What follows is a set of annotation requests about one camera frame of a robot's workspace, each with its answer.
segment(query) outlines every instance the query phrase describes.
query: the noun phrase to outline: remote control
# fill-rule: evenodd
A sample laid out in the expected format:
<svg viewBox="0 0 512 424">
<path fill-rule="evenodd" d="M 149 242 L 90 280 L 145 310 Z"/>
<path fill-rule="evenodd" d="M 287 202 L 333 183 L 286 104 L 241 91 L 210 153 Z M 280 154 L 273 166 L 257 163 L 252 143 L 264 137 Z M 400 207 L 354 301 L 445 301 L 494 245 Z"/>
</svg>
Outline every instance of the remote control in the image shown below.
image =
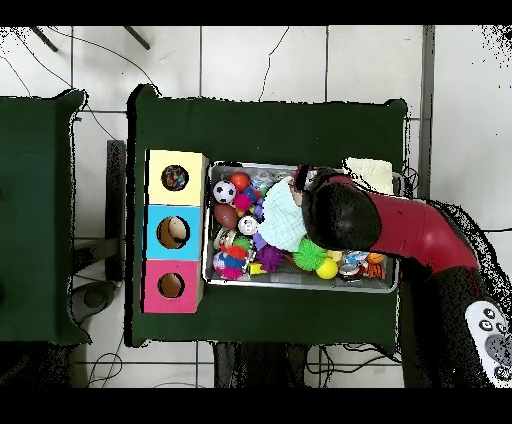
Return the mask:
<svg viewBox="0 0 512 424">
<path fill-rule="evenodd" d="M 473 302 L 466 322 L 487 378 L 495 387 L 512 388 L 512 335 L 499 309 L 490 302 Z"/>
</svg>

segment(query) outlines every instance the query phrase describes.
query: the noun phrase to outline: green table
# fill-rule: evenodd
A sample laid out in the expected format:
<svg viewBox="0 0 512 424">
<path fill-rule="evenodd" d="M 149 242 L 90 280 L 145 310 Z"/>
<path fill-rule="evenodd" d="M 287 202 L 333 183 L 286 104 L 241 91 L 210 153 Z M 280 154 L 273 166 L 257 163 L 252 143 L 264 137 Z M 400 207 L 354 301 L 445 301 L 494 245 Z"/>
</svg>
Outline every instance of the green table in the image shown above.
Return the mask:
<svg viewBox="0 0 512 424">
<path fill-rule="evenodd" d="M 159 98 L 141 85 L 128 101 L 126 340 L 289 343 L 373 342 L 394 346 L 397 293 L 206 286 L 195 314 L 141 314 L 139 282 L 144 151 L 184 150 L 210 161 L 339 166 L 349 156 L 387 160 L 402 171 L 403 100 L 385 105 L 242 103 Z"/>
</svg>

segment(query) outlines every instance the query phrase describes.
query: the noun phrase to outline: soccer ball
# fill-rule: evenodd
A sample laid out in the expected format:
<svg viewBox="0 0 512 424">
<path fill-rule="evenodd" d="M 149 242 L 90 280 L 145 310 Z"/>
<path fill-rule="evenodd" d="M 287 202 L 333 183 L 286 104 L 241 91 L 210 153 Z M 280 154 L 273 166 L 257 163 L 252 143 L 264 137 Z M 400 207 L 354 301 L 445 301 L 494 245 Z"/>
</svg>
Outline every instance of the soccer ball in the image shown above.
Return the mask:
<svg viewBox="0 0 512 424">
<path fill-rule="evenodd" d="M 230 203 L 236 195 L 236 188 L 232 183 L 219 181 L 213 188 L 213 197 L 219 203 Z"/>
</svg>

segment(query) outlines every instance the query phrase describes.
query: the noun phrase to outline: yellow box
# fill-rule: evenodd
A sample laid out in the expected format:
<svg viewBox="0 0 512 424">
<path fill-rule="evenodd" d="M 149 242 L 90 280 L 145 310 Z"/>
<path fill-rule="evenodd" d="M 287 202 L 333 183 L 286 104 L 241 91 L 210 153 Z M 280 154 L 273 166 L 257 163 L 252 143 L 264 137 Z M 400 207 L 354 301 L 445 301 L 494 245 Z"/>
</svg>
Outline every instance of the yellow box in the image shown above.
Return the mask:
<svg viewBox="0 0 512 424">
<path fill-rule="evenodd" d="M 177 168 L 169 168 L 170 166 L 179 166 L 186 172 L 183 173 L 180 170 L 178 173 L 174 173 L 173 170 Z M 150 150 L 149 184 L 147 188 L 149 204 L 202 206 L 207 166 L 208 160 L 201 153 Z M 174 180 L 175 175 L 178 175 L 179 179 Z M 179 184 L 176 184 L 175 187 L 171 186 L 174 181 L 182 181 L 183 184 L 183 180 L 186 180 L 183 188 Z M 166 188 L 164 181 L 172 189 Z"/>
</svg>

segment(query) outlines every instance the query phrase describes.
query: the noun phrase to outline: shape sorter box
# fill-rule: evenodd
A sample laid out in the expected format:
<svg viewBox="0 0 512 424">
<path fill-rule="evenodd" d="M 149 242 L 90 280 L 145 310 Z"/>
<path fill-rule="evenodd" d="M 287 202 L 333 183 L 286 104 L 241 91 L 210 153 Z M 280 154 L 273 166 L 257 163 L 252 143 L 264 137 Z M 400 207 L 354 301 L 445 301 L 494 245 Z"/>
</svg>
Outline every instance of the shape sorter box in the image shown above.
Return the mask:
<svg viewBox="0 0 512 424">
<path fill-rule="evenodd" d="M 146 150 L 142 313 L 194 313 L 201 301 L 207 166 L 200 153 Z"/>
</svg>

